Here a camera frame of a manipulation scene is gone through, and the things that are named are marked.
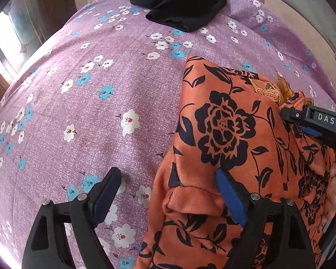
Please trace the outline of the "orange black floral garment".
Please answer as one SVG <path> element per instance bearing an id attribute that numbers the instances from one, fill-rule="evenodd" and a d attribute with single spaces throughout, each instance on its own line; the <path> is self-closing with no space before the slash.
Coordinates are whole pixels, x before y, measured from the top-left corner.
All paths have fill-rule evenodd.
<path id="1" fill-rule="evenodd" d="M 251 193 L 295 201 L 319 262 L 323 215 L 334 213 L 336 153 L 280 116 L 308 104 L 284 79 L 188 58 L 177 131 L 155 176 L 136 268 L 225 268 L 242 228 L 217 188 L 219 168 Z"/>

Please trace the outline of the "grey pillow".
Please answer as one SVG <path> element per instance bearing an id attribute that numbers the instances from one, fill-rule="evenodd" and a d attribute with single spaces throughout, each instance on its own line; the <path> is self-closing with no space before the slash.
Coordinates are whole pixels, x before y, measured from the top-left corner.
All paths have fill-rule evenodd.
<path id="1" fill-rule="evenodd" d="M 336 51 L 336 13 L 326 0 L 282 0 L 301 14 Z"/>

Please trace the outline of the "purple floral bedsheet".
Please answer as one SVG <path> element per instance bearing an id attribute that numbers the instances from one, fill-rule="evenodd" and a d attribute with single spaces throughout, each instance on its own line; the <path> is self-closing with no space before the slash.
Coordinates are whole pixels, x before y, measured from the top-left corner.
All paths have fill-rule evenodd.
<path id="1" fill-rule="evenodd" d="M 96 235 L 113 268 L 136 268 L 156 173 L 173 144 L 188 58 L 284 79 L 336 112 L 333 84 L 303 39 L 261 0 L 227 0 L 194 32 L 149 21 L 130 0 L 95 0 L 25 64 L 0 101 L 0 242 L 22 268 L 42 202 L 121 185 Z"/>

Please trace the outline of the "beige quilted mattress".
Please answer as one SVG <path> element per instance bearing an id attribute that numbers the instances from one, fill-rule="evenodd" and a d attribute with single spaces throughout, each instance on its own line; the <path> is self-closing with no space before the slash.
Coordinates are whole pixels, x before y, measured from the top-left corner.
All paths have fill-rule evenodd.
<path id="1" fill-rule="evenodd" d="M 295 31 L 312 50 L 313 54 L 329 76 L 336 91 L 335 50 L 323 36 L 296 10 L 282 0 L 261 0 L 279 15 L 293 31 Z"/>

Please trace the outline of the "stained glass window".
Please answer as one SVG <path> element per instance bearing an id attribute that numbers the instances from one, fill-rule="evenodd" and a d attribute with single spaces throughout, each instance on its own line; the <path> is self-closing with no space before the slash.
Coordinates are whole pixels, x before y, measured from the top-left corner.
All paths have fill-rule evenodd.
<path id="1" fill-rule="evenodd" d="M 0 74 L 8 84 L 47 40 L 39 0 L 10 0 L 0 12 Z"/>

